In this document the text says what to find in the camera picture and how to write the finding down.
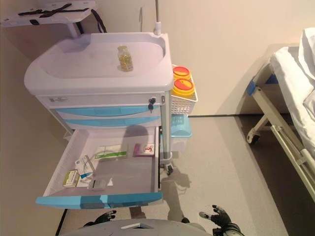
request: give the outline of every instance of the drawer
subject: drawer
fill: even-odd
[[[133,157],[136,143],[155,143],[154,157]],[[98,146],[128,145],[127,158],[98,162],[92,157]],[[126,129],[75,130],[42,197],[36,203],[67,209],[147,206],[162,199],[158,192],[158,127],[130,126]],[[74,161],[88,155],[95,177],[110,180],[105,190],[87,189],[82,180],[75,188],[63,187]]]
[[[161,125],[160,116],[120,119],[65,119],[64,121],[71,129],[112,129],[127,128],[132,125],[141,125],[145,127]]]
[[[96,95],[60,95],[36,96],[36,98],[50,109],[89,106],[147,106],[149,99],[155,98],[155,105],[162,105],[165,92],[155,93],[116,93]]]
[[[85,107],[56,109],[63,119],[113,119],[160,116],[159,106],[150,111],[148,106],[132,107]]]

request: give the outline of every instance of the medical cart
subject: medical cart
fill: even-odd
[[[1,22],[4,27],[63,23],[73,37],[52,46],[25,74],[26,88],[66,129],[64,138],[69,141],[36,203],[67,209],[155,204],[162,199],[160,166],[169,175],[173,171],[171,137],[173,150],[181,151],[191,136],[187,114],[198,100],[197,94],[190,98],[171,95],[168,36],[160,32],[158,10],[155,33],[78,35],[74,23],[93,8],[97,5],[91,0],[66,5],[52,2],[43,6],[40,15],[29,8],[27,15],[14,14]],[[42,17],[42,12],[50,16]],[[121,45],[131,54],[130,72],[120,67],[117,48]],[[134,157],[133,148],[139,143],[154,143],[154,156]],[[93,158],[99,146],[112,145],[127,146],[127,158],[102,162]],[[63,187],[67,172],[76,169],[75,161],[85,155],[95,168],[95,178],[106,181],[106,188],[91,190],[88,181],[81,180],[74,188]]]

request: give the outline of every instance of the wall-mounted shelf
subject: wall-mounted shelf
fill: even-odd
[[[80,12],[58,12],[50,17],[40,17],[42,14],[34,15],[18,15],[21,12],[33,12],[41,9],[42,11],[52,11],[57,8],[63,7],[64,5],[70,3],[71,5],[65,8],[65,10],[77,10],[85,9],[85,11]],[[4,17],[1,19],[1,26],[3,27],[15,27],[15,26],[27,26],[27,25],[42,25],[42,24],[72,24],[82,21],[84,18],[91,14],[91,9],[96,9],[97,4],[94,0],[84,0],[84,1],[68,1],[68,2],[50,2],[41,5],[39,8],[30,7],[24,9],[16,14]]]

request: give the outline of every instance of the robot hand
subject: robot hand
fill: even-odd
[[[94,222],[88,222],[84,225],[84,227],[86,226],[91,226],[91,225],[97,225],[100,223],[104,223],[104,222],[108,222],[111,219],[115,219],[114,214],[116,214],[117,211],[115,210],[110,210],[106,213],[104,213],[103,215],[99,216]]]
[[[217,206],[217,205],[212,205],[212,207],[213,207],[213,211],[217,214],[209,216],[205,212],[201,211],[199,215],[202,218],[211,220],[213,223],[215,223],[216,225],[220,227],[223,227],[227,224],[232,223],[230,217],[228,216],[228,214],[225,212],[225,210],[222,207]]]
[[[201,211],[199,215],[202,218],[211,220],[216,225],[220,226],[221,229],[213,229],[213,235],[222,236],[222,235],[238,235],[243,236],[241,229],[237,224],[233,224],[231,218],[225,212],[225,210],[217,205],[212,205],[213,211],[217,214],[208,215],[207,213]]]

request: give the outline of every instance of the medication cart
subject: medication cart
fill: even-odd
[[[120,45],[130,51],[131,72],[119,67]],[[37,204],[113,208],[162,199],[159,165],[172,171],[173,71],[167,34],[96,33],[63,40],[32,62],[25,86],[71,136]],[[145,142],[155,143],[154,157],[133,157],[134,145]],[[95,176],[110,183],[104,190],[63,187],[65,174],[75,169],[80,156],[92,157],[98,146],[117,144],[128,144],[127,159],[93,163]]]

